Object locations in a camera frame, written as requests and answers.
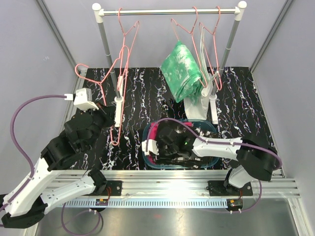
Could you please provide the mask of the black white patterned trousers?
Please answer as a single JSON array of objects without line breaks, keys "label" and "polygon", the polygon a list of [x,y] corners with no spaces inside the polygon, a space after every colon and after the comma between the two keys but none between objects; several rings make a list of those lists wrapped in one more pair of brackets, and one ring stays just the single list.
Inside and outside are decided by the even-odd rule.
[{"label": "black white patterned trousers", "polygon": [[154,140],[157,142],[158,155],[154,156],[154,162],[161,166],[181,166],[189,169],[214,166],[218,162],[217,157],[198,157],[193,153],[193,143],[199,133],[193,124],[186,122],[185,125],[190,127],[192,132],[170,120],[155,126]]}]

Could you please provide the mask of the green white tie-dye trousers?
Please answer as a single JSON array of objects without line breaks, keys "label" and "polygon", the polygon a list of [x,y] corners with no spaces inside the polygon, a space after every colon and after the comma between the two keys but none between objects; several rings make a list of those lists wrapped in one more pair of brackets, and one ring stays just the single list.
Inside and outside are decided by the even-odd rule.
[{"label": "green white tie-dye trousers", "polygon": [[203,89],[200,82],[203,77],[194,57],[185,44],[177,41],[160,69],[177,103],[185,98],[192,103],[197,102]]}]

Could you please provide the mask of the magenta pink trousers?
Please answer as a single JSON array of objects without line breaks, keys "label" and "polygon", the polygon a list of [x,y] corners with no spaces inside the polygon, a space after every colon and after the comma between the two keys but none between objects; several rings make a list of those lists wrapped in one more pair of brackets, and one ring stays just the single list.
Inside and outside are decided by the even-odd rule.
[{"label": "magenta pink trousers", "polygon": [[147,125],[141,143],[145,163],[154,169],[192,169],[194,135],[187,127],[193,128],[193,123],[163,120]]}]

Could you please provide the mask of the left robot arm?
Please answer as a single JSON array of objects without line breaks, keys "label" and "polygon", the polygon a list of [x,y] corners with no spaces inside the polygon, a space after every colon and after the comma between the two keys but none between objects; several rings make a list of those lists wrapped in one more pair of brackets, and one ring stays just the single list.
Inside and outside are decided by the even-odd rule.
[{"label": "left robot arm", "polygon": [[26,187],[1,195],[0,205],[5,215],[5,228],[25,229],[38,223],[56,207],[83,195],[102,195],[107,190],[107,179],[93,167],[79,180],[47,190],[47,186],[68,170],[90,150],[99,138],[102,129],[114,124],[115,107],[97,104],[98,109],[88,109],[74,115],[64,124],[64,130],[42,150],[34,167],[34,175],[26,177]]}]

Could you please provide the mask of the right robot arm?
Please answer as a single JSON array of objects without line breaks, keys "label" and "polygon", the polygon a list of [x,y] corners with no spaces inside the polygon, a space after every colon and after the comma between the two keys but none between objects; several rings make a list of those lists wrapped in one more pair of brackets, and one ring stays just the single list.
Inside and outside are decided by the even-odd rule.
[{"label": "right robot arm", "polygon": [[147,150],[160,159],[192,161],[215,157],[237,162],[237,167],[229,170],[224,180],[208,186],[211,195],[242,195],[247,184],[254,180],[270,181],[273,171],[282,166],[277,151],[254,137],[207,138],[184,123],[180,126],[182,130],[159,126],[155,138],[149,139]]}]

